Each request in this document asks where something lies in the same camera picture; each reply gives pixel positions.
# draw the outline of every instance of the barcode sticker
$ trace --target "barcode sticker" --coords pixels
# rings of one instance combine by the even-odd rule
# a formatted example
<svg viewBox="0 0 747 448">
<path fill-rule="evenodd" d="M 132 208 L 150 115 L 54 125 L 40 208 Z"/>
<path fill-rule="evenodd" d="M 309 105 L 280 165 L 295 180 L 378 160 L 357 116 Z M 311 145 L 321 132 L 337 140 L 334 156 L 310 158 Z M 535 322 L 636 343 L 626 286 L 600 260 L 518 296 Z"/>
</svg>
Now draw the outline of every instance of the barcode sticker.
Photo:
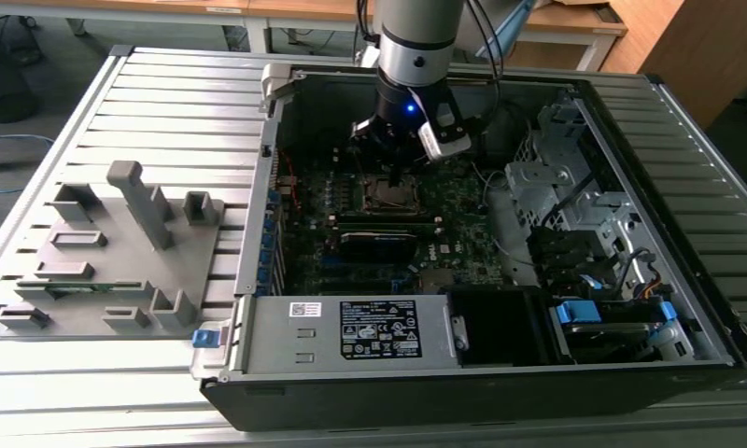
<svg viewBox="0 0 747 448">
<path fill-rule="evenodd" d="M 322 303 L 319 301 L 293 301 L 290 303 L 290 317 L 321 317 Z"/>
<path fill-rule="evenodd" d="M 206 7 L 208 12 L 223 12 L 226 14 L 240 14 L 239 7 Z"/>
</svg>

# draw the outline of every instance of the side panel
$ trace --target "side panel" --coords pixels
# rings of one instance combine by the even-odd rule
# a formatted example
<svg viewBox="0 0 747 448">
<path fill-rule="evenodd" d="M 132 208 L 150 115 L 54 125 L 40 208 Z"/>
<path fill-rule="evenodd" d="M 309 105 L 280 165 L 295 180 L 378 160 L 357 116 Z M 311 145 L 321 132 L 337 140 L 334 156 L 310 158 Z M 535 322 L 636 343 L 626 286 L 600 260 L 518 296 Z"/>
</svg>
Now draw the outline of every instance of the side panel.
<svg viewBox="0 0 747 448">
<path fill-rule="evenodd" d="M 366 382 L 207 381 L 202 393 L 242 431 L 375 428 L 630 413 L 734 374 L 697 368 Z"/>
</svg>

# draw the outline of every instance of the gray plastic peg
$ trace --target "gray plastic peg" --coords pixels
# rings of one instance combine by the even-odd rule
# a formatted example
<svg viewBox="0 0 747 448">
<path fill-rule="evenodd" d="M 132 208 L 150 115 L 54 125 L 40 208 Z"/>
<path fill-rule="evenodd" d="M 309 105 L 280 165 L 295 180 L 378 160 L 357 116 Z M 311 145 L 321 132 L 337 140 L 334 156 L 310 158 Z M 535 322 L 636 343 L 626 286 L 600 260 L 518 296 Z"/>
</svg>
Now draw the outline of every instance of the gray plastic peg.
<svg viewBox="0 0 747 448">
<path fill-rule="evenodd" d="M 172 233 L 166 228 L 166 218 L 160 215 L 150 196 L 150 190 L 140 181 L 143 167 L 136 161 L 114 161 L 108 170 L 108 184 L 122 190 L 130 212 L 150 238 L 155 249 L 172 245 Z"/>
</svg>

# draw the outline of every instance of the white label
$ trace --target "white label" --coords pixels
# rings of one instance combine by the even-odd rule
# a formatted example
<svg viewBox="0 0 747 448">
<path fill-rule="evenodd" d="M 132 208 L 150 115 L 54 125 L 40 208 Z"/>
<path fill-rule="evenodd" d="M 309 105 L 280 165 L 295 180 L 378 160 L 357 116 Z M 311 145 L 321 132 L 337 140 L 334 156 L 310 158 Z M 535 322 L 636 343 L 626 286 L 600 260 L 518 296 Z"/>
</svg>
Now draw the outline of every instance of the white label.
<svg viewBox="0 0 747 448">
<path fill-rule="evenodd" d="M 224 12 L 227 14 L 240 14 L 240 8 L 238 7 L 206 7 L 206 9 L 208 10 L 208 12 Z"/>
<path fill-rule="evenodd" d="M 593 32 L 598 35 L 621 35 L 624 33 L 621 30 L 609 30 L 605 28 L 596 28 Z"/>
<path fill-rule="evenodd" d="M 321 317 L 322 303 L 318 301 L 293 301 L 290 303 L 291 317 Z"/>
</svg>

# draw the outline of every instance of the green circuit board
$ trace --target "green circuit board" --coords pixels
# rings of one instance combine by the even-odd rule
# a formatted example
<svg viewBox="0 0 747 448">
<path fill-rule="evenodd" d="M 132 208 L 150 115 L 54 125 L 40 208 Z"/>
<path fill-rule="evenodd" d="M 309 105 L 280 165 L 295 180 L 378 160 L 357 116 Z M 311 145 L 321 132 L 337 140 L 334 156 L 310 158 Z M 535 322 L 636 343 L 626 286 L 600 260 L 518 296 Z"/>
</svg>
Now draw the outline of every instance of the green circuit board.
<svg viewBox="0 0 747 448">
<path fill-rule="evenodd" d="M 469 161 L 405 175 L 409 188 L 397 190 L 387 187 L 386 175 L 337 169 L 318 158 L 297 172 L 285 163 L 279 174 L 290 204 L 287 294 L 433 293 L 454 283 L 503 283 L 483 185 Z M 373 199 L 378 195 L 385 199 Z M 399 262 L 339 259 L 333 242 L 350 232 L 414 235 L 414 256 Z"/>
</svg>

